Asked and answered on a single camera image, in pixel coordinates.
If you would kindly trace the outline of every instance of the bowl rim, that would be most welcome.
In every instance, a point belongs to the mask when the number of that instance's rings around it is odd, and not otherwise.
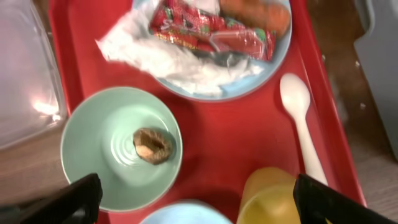
[[[77,108],[72,112],[72,114],[70,115],[69,119],[67,120],[67,123],[62,131],[62,137],[61,137],[61,143],[60,143],[60,157],[61,157],[61,164],[62,164],[62,170],[63,170],[63,174],[65,176],[65,178],[68,180],[68,183],[71,184],[71,181],[69,179],[69,177],[67,176],[67,173],[65,171],[65,166],[63,164],[63,143],[65,140],[65,133],[67,132],[67,129],[69,128],[69,126],[72,123],[73,120],[73,115],[77,114],[80,110],[82,110],[82,108],[85,107],[85,105],[91,101],[93,98],[97,98],[103,94],[106,94],[109,91],[114,91],[114,90],[120,90],[120,89],[125,89],[125,90],[132,90],[132,91],[139,91],[145,94],[150,95],[151,97],[154,97],[156,100],[159,101],[159,103],[163,104],[167,111],[170,113],[171,117],[173,118],[173,121],[176,124],[177,127],[177,132],[178,132],[178,137],[180,138],[180,147],[181,147],[181,153],[180,153],[180,157],[178,159],[178,164],[177,164],[177,171],[174,173],[173,178],[171,179],[170,183],[166,186],[165,189],[163,189],[163,191],[161,191],[161,193],[157,194],[152,200],[150,200],[147,203],[143,203],[140,206],[137,207],[131,207],[131,208],[127,208],[127,209],[113,209],[113,208],[109,208],[109,207],[105,207],[102,206],[101,204],[99,205],[99,209],[104,211],[104,212],[117,212],[117,213],[125,213],[125,212],[131,212],[131,211],[135,211],[141,208],[144,208],[156,201],[158,201],[160,198],[162,198],[169,190],[170,188],[173,186],[175,180],[177,179],[178,173],[180,172],[181,169],[181,163],[182,163],[182,156],[183,156],[183,141],[182,141],[182,136],[181,136],[181,130],[180,130],[180,126],[178,125],[177,120],[175,119],[174,114],[170,111],[170,108],[162,101],[160,100],[158,97],[156,97],[155,95],[153,95],[152,93],[149,93],[147,91],[138,89],[138,88],[134,88],[134,87],[129,87],[129,86],[117,86],[117,87],[111,87],[111,88],[107,88],[101,91],[98,91],[94,94],[92,94],[91,96],[89,96],[88,98],[84,99],[83,102],[81,102]]]
[[[161,212],[163,210],[166,210],[166,209],[169,209],[169,208],[172,208],[172,207],[180,207],[180,206],[187,206],[187,205],[188,206],[198,207],[198,208],[204,208],[204,209],[208,210],[209,212],[213,212],[215,215],[218,215],[218,216],[224,218],[225,219],[225,223],[230,223],[230,224],[233,223],[224,214],[222,214],[216,208],[212,207],[211,205],[209,205],[209,204],[207,204],[205,202],[202,202],[202,201],[199,201],[199,200],[182,200],[182,201],[179,201],[179,202],[172,203],[170,205],[166,205],[164,207],[161,207],[161,208],[151,212],[143,220],[141,220],[141,222],[139,222],[139,224],[143,224],[144,222],[146,222],[150,218],[152,218],[156,213]]]

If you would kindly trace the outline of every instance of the white napkin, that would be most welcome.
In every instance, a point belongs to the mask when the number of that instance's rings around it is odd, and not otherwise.
[[[188,49],[150,35],[149,22],[158,4],[159,0],[147,0],[132,9],[97,41],[106,60],[125,62],[191,94],[214,96],[222,94],[221,85],[263,71],[250,60],[242,60],[229,68],[221,67],[209,60],[200,60]]]

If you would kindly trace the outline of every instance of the black object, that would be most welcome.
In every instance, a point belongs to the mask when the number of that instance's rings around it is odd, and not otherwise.
[[[98,175],[90,174],[51,197],[21,210],[17,217],[5,223],[92,224],[98,219],[102,195]]]
[[[293,197],[302,224],[397,224],[307,175],[298,176]]]

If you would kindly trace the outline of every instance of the orange food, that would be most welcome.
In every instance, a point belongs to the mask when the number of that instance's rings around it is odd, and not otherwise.
[[[221,12],[249,27],[275,31],[282,37],[290,25],[290,12],[280,3],[259,0],[220,0]]]

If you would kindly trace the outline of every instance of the light blue bowl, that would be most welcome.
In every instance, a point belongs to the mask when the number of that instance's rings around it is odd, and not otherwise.
[[[202,202],[182,202],[161,208],[141,224],[232,224],[223,214]]]

